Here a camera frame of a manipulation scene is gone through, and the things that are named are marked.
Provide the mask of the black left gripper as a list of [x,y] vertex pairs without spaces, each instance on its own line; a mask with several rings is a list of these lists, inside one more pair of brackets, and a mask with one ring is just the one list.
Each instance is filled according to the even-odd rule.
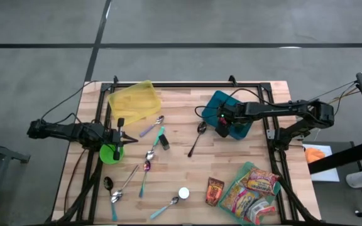
[[[123,145],[121,141],[123,136],[123,126],[124,126],[124,118],[120,117],[118,119],[117,129],[106,130],[104,145],[107,146],[108,150],[110,150],[111,152],[110,157],[112,161],[117,161],[121,157],[119,149]],[[124,138],[127,139],[126,141],[124,141],[124,145],[138,142],[137,139],[127,135],[125,132],[124,132]]]

